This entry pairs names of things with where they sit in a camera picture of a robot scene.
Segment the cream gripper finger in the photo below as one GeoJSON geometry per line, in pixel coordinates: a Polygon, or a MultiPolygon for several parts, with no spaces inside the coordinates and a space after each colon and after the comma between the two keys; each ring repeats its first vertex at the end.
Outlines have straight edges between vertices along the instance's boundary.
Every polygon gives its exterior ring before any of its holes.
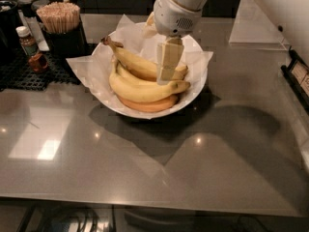
{"type": "Polygon", "coordinates": [[[142,29],[142,37],[148,39],[155,36],[156,34],[157,30],[155,27],[155,15],[154,13],[150,13],[142,29]]]}
{"type": "Polygon", "coordinates": [[[167,37],[157,45],[157,77],[159,85],[165,85],[172,80],[175,68],[183,55],[183,40],[180,37],[167,37]]]}

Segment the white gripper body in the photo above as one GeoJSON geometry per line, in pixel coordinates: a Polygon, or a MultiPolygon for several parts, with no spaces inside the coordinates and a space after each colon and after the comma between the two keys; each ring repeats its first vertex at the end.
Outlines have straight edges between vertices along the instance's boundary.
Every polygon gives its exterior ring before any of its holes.
{"type": "Polygon", "coordinates": [[[154,24],[158,34],[184,37],[190,34],[201,17],[201,12],[188,10],[173,0],[155,0],[154,24]]]}

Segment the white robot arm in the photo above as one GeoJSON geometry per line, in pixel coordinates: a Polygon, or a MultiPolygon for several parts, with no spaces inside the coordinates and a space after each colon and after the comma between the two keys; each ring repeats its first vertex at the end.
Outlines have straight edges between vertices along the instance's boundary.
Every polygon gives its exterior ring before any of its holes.
{"type": "MultiPolygon", "coordinates": [[[[155,0],[144,36],[180,38],[190,34],[208,0],[155,0]]],[[[309,0],[253,0],[309,65],[309,0]]]]}

